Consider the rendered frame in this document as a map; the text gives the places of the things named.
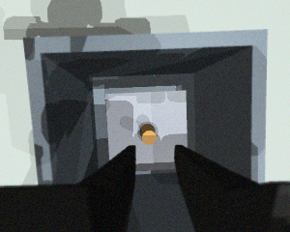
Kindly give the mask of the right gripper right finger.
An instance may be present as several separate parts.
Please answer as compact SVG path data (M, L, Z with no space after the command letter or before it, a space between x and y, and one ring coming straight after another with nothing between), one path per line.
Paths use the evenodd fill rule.
M284 232L290 181L257 183L175 145L178 182L195 232Z

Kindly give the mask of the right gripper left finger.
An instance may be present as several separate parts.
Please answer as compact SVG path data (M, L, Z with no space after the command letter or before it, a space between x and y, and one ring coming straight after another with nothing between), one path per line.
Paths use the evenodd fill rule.
M0 232L128 232L135 167L129 145L77 184L0 186Z

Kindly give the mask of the dark grey open box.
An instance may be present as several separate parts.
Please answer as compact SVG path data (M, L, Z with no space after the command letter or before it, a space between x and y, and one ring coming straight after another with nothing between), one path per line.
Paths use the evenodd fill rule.
M265 183L268 29L23 38L38 185L109 161L105 94L186 91L188 148ZM194 232L176 169L135 171L128 232Z

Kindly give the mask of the brown cylindrical peg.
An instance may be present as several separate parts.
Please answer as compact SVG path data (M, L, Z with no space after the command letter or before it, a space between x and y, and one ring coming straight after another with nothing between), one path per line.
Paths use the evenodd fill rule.
M157 136L152 128L152 125L145 124L141 127L142 140L147 145L152 145L156 142Z

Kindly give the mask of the light grey plate with hole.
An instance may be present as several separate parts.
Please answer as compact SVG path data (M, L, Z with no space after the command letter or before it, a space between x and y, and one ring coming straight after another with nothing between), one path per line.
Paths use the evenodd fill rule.
M186 91L105 94L105 105L109 160L135 145L135 171L176 169L175 145L188 147ZM145 124L157 136L152 145L142 140Z

